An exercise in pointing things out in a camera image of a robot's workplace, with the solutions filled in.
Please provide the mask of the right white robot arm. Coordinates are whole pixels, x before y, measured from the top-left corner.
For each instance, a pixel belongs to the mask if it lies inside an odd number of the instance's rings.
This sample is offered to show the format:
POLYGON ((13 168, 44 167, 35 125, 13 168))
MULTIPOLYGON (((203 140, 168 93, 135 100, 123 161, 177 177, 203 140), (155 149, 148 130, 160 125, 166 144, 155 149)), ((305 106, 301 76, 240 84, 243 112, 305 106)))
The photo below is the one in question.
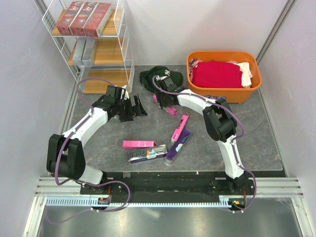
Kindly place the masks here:
POLYGON ((179 105, 203 116, 208 135, 217 142, 225 165, 226 188, 238 194, 246 183, 245 168, 237 148, 237 126, 240 120, 233 114, 225 99, 209 99, 177 86, 171 77, 154 76, 153 85, 160 106, 179 105))

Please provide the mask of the pink toothpaste box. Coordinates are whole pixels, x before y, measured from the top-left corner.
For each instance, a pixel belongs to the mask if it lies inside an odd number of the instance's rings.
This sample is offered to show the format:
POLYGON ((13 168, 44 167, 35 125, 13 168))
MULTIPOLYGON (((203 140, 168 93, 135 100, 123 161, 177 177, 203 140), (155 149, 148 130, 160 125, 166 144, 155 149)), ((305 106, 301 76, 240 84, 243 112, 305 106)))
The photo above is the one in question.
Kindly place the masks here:
MULTIPOLYGON (((153 95, 153 101, 159 105, 156 95, 153 95)), ((162 107, 162 109, 173 117, 178 116, 177 109, 175 107, 162 107)))
POLYGON ((145 141, 145 140, 123 140, 122 147, 124 149, 141 149, 155 147, 158 144, 155 141, 145 141))
POLYGON ((177 141, 177 139, 179 138, 179 136, 181 135, 188 118, 189 118, 189 114, 188 113, 185 113, 185 114, 182 115, 177 128, 175 129, 175 131, 173 132, 173 134, 171 136, 171 142, 172 143, 175 143, 177 141))

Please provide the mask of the red white toothpaste box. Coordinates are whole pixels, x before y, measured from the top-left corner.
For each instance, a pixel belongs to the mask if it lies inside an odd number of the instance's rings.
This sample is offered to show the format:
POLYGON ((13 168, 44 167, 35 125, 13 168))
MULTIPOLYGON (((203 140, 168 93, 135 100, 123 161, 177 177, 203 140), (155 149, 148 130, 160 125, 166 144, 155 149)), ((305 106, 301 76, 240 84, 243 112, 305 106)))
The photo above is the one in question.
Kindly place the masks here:
POLYGON ((85 36, 99 38, 111 13, 112 5, 110 3, 99 2, 83 28, 85 36))

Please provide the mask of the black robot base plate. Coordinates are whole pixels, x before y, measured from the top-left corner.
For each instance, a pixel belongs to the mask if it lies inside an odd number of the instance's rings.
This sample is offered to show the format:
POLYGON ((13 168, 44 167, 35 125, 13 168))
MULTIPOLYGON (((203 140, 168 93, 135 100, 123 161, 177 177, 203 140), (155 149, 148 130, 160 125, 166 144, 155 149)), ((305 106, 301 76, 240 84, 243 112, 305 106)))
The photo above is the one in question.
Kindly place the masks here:
POLYGON ((168 171, 168 172, 107 172, 102 182, 122 181, 132 195, 137 192, 157 193, 178 191, 222 195, 253 195, 255 185, 251 175, 244 173, 239 178, 230 178, 224 171, 168 171))

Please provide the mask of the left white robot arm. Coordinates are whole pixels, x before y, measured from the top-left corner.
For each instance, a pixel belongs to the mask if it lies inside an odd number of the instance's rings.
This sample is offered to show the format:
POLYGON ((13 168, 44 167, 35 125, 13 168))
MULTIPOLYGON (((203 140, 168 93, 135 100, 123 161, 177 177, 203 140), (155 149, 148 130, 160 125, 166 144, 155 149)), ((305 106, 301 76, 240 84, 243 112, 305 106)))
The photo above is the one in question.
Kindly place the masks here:
POLYGON ((53 134, 48 141, 46 169, 58 178, 87 183, 97 194, 108 190, 107 174, 86 164, 84 146, 94 133, 110 119, 118 117, 121 122, 146 116, 139 96, 129 96, 124 87, 109 85, 107 91, 90 105, 87 114, 71 129, 61 135, 53 134))

